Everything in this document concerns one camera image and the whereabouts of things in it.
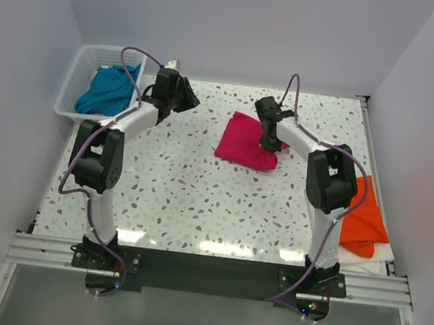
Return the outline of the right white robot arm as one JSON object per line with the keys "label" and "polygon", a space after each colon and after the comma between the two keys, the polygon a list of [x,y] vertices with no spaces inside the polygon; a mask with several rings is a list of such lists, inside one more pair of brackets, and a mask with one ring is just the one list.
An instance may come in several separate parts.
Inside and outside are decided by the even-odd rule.
{"label": "right white robot arm", "polygon": [[305,194],[312,214],[312,243],[301,279],[306,291],[320,293],[340,273],[341,222],[358,194],[356,160],[348,145],[315,137],[273,97],[260,98],[255,108],[262,127],[261,147],[277,152],[286,143],[307,163]]}

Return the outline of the magenta t shirt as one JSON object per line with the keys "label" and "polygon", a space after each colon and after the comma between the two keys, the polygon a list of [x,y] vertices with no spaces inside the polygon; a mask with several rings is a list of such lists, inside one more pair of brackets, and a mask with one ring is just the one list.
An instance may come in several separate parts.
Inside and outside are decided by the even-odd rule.
{"label": "magenta t shirt", "polygon": [[215,149],[215,157],[257,171],[273,171],[277,155],[259,144],[262,136],[260,122],[247,114],[236,111]]}

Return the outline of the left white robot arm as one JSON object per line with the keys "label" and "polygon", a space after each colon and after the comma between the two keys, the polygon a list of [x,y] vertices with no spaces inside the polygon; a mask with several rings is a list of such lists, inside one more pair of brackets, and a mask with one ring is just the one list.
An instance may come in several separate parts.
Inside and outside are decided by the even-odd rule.
{"label": "left white robot arm", "polygon": [[101,269],[123,264],[117,251],[118,232],[112,208],[113,188],[122,176],[125,144],[160,124],[172,112],[199,105],[187,78],[162,66],[132,107],[111,118],[80,123],[69,166],[59,183],[61,195],[81,193],[86,199],[86,232],[80,251]]}

